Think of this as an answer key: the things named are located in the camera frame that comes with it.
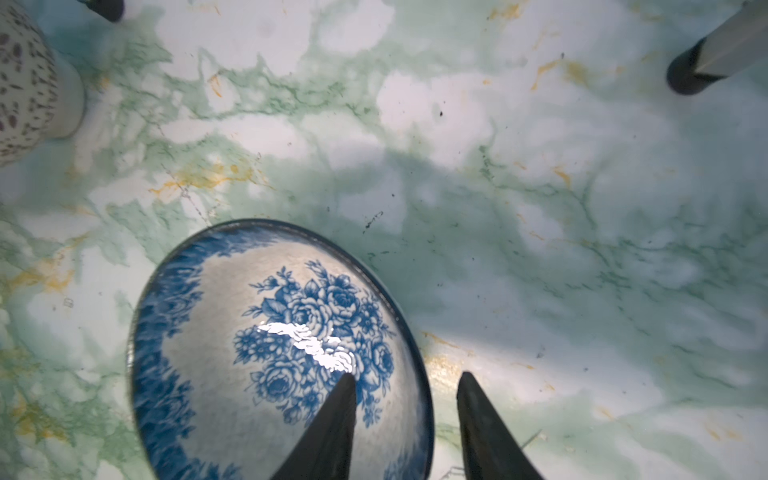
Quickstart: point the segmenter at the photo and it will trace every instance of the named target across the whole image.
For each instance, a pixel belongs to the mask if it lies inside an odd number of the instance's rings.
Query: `metal leg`
[[[693,95],[768,55],[768,0],[753,0],[667,69],[667,83]]]
[[[456,399],[467,480],[543,480],[470,372]]]
[[[106,18],[112,23],[119,22],[123,18],[125,10],[124,0],[78,0],[85,6]]]
[[[345,373],[272,480],[347,480],[355,407],[355,377]]]

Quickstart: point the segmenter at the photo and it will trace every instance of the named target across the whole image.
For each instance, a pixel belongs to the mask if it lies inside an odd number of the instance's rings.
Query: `blue and white ceramic bowl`
[[[270,478],[344,372],[357,381],[350,478],[426,478],[434,418],[395,303],[328,240],[288,223],[204,230],[157,268],[128,363],[160,480]]]

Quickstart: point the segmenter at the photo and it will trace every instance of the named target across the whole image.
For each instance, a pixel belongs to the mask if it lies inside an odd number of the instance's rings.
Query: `black rubber foot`
[[[125,11],[123,0],[88,0],[86,5],[112,23],[119,22]]]
[[[696,73],[699,53],[706,40],[707,37],[702,38],[693,48],[679,54],[670,63],[667,69],[667,83],[672,90],[681,95],[693,95],[709,87],[714,82],[725,78],[717,75]]]

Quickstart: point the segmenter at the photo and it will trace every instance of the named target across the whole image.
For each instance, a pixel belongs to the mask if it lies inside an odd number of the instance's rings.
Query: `speckled ceramic vase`
[[[68,137],[84,110],[77,71],[12,0],[0,0],[0,166],[47,137]]]

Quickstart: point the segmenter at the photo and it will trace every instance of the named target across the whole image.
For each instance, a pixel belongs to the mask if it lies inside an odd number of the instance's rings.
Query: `bowl rim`
[[[141,295],[139,296],[138,301],[136,302],[136,306],[134,308],[134,315],[131,318],[131,328],[128,332],[128,341],[127,341],[127,348],[126,348],[126,378],[128,380],[127,396],[128,396],[128,400],[131,403],[129,407],[131,409],[131,421],[133,423],[134,431],[136,432],[137,437],[141,441],[141,450],[144,453],[144,459],[149,464],[153,476],[157,478],[157,473],[154,471],[154,467],[149,461],[149,452],[147,451],[147,446],[144,443],[144,437],[142,436],[141,430],[139,429],[138,418],[136,416],[136,409],[134,408],[134,397],[135,397],[134,361],[135,361],[135,353],[136,353],[135,340],[136,340],[136,332],[138,330],[138,320],[141,315],[141,304],[144,302],[144,299],[149,293],[150,287],[154,284],[154,281],[157,279],[157,276],[160,274],[161,271],[163,271],[164,267],[173,258],[179,255],[179,253],[183,252],[189,246],[196,243],[200,238],[205,237],[206,235],[209,235],[211,233],[216,233],[221,230],[237,229],[243,225],[248,225],[252,227],[262,227],[268,230],[278,230],[278,231],[283,231],[287,233],[292,233],[299,237],[304,237],[307,240],[311,240],[316,244],[319,244],[321,248],[325,248],[339,255],[339,257],[341,257],[341,259],[347,263],[347,266],[351,270],[355,270],[359,275],[367,278],[368,281],[377,290],[376,292],[382,297],[383,300],[385,300],[389,304],[388,305],[389,310],[392,313],[394,313],[394,320],[395,320],[395,325],[397,326],[398,333],[402,335],[402,338],[405,341],[406,345],[408,346],[408,351],[410,352],[411,357],[413,359],[413,366],[416,372],[416,382],[417,384],[419,384],[419,387],[422,390],[422,395],[424,396],[424,400],[425,400],[424,407],[425,407],[425,420],[427,424],[426,425],[427,452],[426,452],[426,463],[425,463],[426,468],[424,470],[423,478],[425,480],[429,478],[429,474],[432,470],[432,460],[433,460],[433,455],[435,451],[435,410],[434,410],[434,405],[432,403],[432,390],[429,388],[429,378],[427,376],[426,367],[424,365],[424,358],[419,351],[419,347],[416,344],[416,341],[413,337],[413,333],[411,332],[411,329],[409,328],[408,323],[406,322],[406,318],[402,314],[402,309],[400,308],[398,303],[392,298],[392,296],[389,294],[389,291],[384,287],[384,285],[381,283],[381,280],[379,280],[377,275],[375,275],[364,263],[358,260],[354,255],[344,250],[335,242],[332,242],[331,240],[323,237],[318,233],[315,233],[304,227],[300,227],[299,225],[296,225],[294,223],[284,222],[281,220],[273,220],[269,218],[233,219],[233,220],[217,223],[210,227],[203,228],[202,230],[198,230],[196,233],[193,233],[187,239],[179,243],[174,249],[172,249],[171,252],[169,252],[168,255],[166,255],[155,266],[154,271],[152,272],[152,275],[149,277],[149,280],[147,280],[146,285],[144,285],[144,288],[141,290]]]

